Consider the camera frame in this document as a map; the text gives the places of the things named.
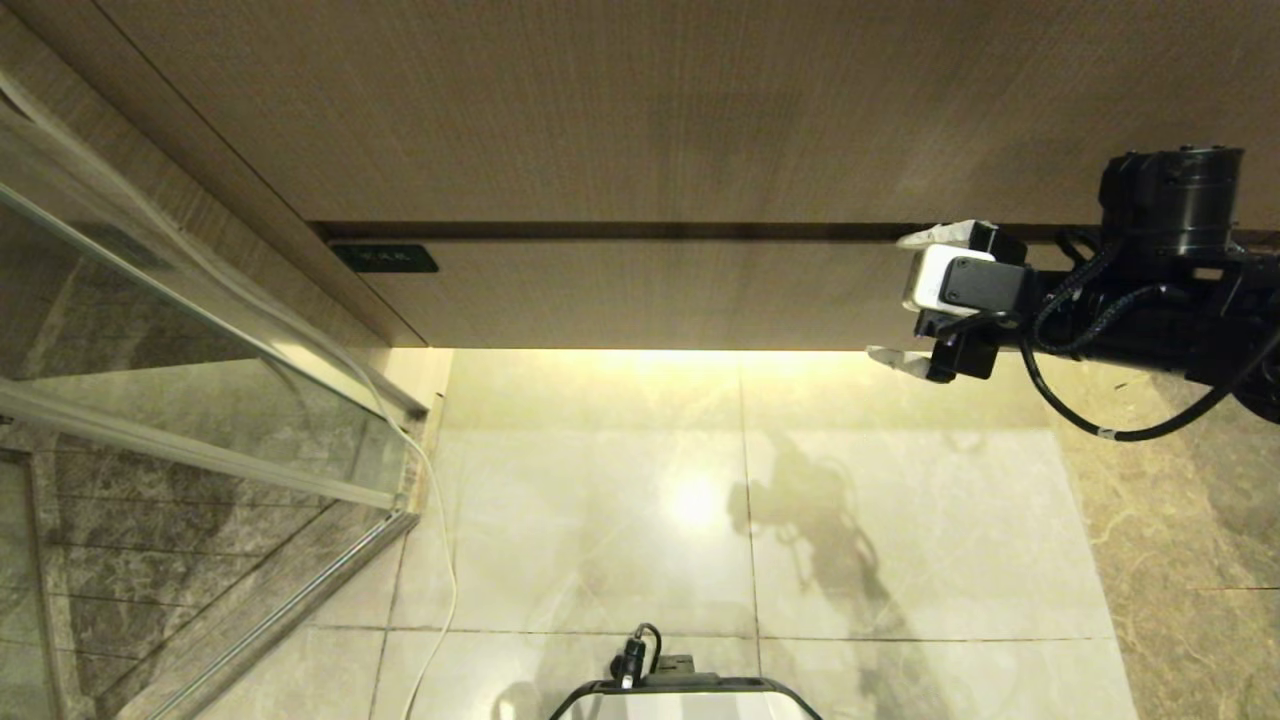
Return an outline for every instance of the tile floor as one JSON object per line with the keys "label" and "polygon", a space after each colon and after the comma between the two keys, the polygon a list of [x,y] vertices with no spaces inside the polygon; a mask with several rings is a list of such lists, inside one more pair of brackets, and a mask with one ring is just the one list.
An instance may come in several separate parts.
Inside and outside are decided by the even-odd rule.
{"label": "tile floor", "polygon": [[[1048,419],[1012,360],[458,351],[461,585],[413,717],[543,720],[637,623],[832,719],[1135,717]],[[444,619],[434,515],[205,717],[397,719]]]}

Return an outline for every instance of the white cable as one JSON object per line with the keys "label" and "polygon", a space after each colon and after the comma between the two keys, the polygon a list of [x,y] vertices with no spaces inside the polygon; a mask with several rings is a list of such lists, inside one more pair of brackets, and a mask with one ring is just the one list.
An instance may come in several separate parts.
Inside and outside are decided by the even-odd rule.
{"label": "white cable", "polygon": [[360,382],[369,389],[369,393],[374,398],[374,404],[378,406],[378,413],[387,421],[387,425],[422,460],[422,468],[426,470],[426,480],[430,483],[431,495],[435,498],[435,510],[440,521],[440,542],[443,543],[444,564],[449,571],[449,612],[445,616],[444,624],[440,626],[440,633],[435,638],[435,644],[431,647],[431,652],[426,656],[426,661],[422,662],[422,669],[417,674],[417,680],[413,683],[408,700],[404,702],[404,714],[402,717],[403,720],[408,720],[410,714],[413,711],[413,702],[417,700],[419,688],[422,687],[422,678],[426,676],[426,671],[431,666],[431,661],[435,660],[436,653],[440,651],[440,646],[444,643],[444,637],[453,626],[453,616],[458,609],[458,575],[453,566],[453,551],[449,542],[449,529],[444,516],[444,496],[440,491],[440,483],[438,482],[435,468],[431,465],[431,459],[428,456],[426,451],[422,450],[422,446],[411,438],[408,433],[402,430],[399,424],[396,423],[390,411],[387,409],[387,404],[383,401],[381,393],[378,392],[378,386],[374,384],[374,380],[369,377],[365,369],[360,366],[360,363],[351,357],[344,347],[330,340],[323,332],[312,328],[301,318],[293,315],[292,311],[278,307],[273,301],[274,299],[260,297],[252,290],[244,287],[234,275],[224,272],[216,263],[206,258],[202,250],[184,237],[184,231],[180,227],[169,219],[168,215],[156,210],[145,195],[136,190],[132,183],[115,170],[115,168],[99,158],[92,149],[64,129],[61,123],[46,113],[38,102],[27,97],[27,94],[22,90],[22,87],[13,82],[12,78],[9,78],[3,70],[0,70],[0,92],[4,92],[10,100],[13,100],[13,102],[28,118],[32,118],[32,120],[42,131],[54,136],[54,138],[63,147],[67,147],[76,154],[79,161],[90,165],[97,172],[99,176],[110,181],[116,190],[122,191],[129,200],[132,200],[133,205],[138,210],[142,210],[142,213],[152,223],[155,223],[166,234],[166,237],[173,241],[174,245],[178,246],[178,249],[191,258],[202,270],[212,275],[212,278],[223,287],[230,290],[259,310],[262,310],[276,320],[284,323],[285,327],[292,328],[300,334],[307,337],[355,373]]}

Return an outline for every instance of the white camera housing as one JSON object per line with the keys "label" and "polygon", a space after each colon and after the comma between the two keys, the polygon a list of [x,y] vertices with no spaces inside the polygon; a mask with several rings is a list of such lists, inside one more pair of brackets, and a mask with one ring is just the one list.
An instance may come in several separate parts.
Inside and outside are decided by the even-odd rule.
{"label": "white camera housing", "polygon": [[906,292],[902,295],[902,306],[913,313],[920,310],[937,310],[950,315],[973,315],[975,307],[963,307],[951,305],[942,300],[942,281],[946,279],[947,268],[956,258],[977,258],[979,260],[995,261],[995,255],[968,247],[954,245],[931,245],[915,254],[911,261],[911,273],[906,281]]}

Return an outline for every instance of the robotic arm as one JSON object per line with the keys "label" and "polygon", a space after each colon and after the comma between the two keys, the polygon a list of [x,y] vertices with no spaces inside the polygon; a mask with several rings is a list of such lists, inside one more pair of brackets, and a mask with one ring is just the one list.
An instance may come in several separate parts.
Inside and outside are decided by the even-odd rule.
{"label": "robotic arm", "polygon": [[[986,379],[997,351],[1016,347],[1055,410],[1121,442],[1183,428],[1228,395],[1280,423],[1280,256],[1231,241],[1243,155],[1184,146],[1114,158],[1098,191],[1101,232],[1057,238],[1070,272],[1027,265],[1027,246],[987,223],[969,223],[966,243],[929,245],[904,300],[919,311],[916,336],[937,340],[916,374]],[[1115,430],[1059,400],[1036,352],[1176,373],[1212,389],[1165,423]]]}

